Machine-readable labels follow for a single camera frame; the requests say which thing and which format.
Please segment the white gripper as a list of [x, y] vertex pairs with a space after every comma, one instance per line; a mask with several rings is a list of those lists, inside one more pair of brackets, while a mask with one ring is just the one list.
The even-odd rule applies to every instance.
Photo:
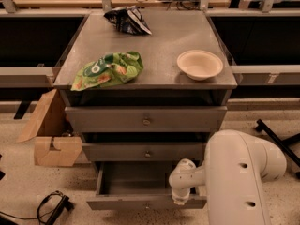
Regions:
[[172, 199], [177, 205], [184, 205], [192, 188], [205, 184], [204, 166], [197, 167], [190, 159], [183, 158], [169, 176]]

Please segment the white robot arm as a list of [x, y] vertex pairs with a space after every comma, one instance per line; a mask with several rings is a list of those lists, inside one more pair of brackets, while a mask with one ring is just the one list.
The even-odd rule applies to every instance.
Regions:
[[221, 130], [209, 139], [201, 166], [183, 158], [172, 171], [172, 199], [183, 205], [192, 188], [204, 185], [210, 225], [271, 225], [262, 182], [278, 180], [286, 168], [272, 142]]

